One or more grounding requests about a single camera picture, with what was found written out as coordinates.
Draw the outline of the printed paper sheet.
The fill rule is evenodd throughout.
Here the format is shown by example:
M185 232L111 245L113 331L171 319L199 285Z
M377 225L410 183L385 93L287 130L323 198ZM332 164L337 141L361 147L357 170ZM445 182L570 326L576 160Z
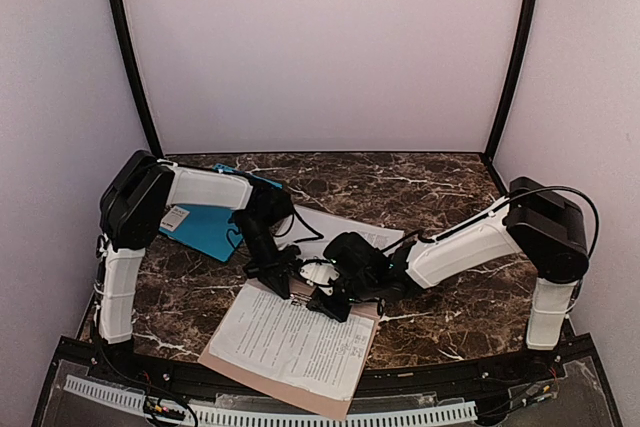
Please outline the printed paper sheet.
M290 230L288 230L290 222L286 221L277 231L276 244L279 247L297 244L307 250L322 251L338 235L356 232L369 244L382 249L404 236L403 230L377 227L303 206L297 206L296 212L310 227L320 233L322 238L318 239L317 235L308 230L299 219L295 219Z
M346 402L355 393L377 324L371 305L354 307L340 323L249 281L199 362Z

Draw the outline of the tan brown folder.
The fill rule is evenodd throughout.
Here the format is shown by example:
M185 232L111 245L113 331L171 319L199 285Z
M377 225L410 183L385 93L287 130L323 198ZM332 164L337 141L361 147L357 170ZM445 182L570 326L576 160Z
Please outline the tan brown folder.
M304 281L291 281L284 300L256 280L236 295L199 357L200 364L275 399L333 420L345 419L379 322L372 303L352 308L344 322L306 306L314 280L333 272L318 265L327 244L357 232L385 248L403 231L300 206L300 220L278 230L277 246L300 241Z

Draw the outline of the teal folder with black inside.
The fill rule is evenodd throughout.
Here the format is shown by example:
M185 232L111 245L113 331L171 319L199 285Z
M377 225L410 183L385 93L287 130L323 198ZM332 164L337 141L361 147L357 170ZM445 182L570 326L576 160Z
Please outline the teal folder with black inside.
M291 198L270 180L226 166L203 169L164 163L174 173L159 230L169 238L226 262L243 240L236 211L272 226L288 217Z

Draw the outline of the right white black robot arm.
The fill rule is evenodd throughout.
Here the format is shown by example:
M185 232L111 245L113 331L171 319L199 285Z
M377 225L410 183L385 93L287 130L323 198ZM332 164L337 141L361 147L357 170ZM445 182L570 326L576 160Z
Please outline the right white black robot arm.
M328 277L312 281L312 312L344 322L353 307L382 307L506 258L536 272L524 346L551 352L591 264L600 236L595 202L566 185L521 176L479 213L432 236L410 232L385 247L348 231L334 237L313 265Z

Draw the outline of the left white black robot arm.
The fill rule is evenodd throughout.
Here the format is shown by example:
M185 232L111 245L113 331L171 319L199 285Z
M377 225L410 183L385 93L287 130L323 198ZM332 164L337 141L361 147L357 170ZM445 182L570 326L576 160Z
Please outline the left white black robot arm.
M100 199L94 284L94 325L108 344L132 337L132 312L142 260L161 231L179 229L195 207L222 208L248 248L245 275L283 299L290 296L289 271L300 251L279 249L272 227L291 217L290 195L278 185L243 172L192 168L135 151Z

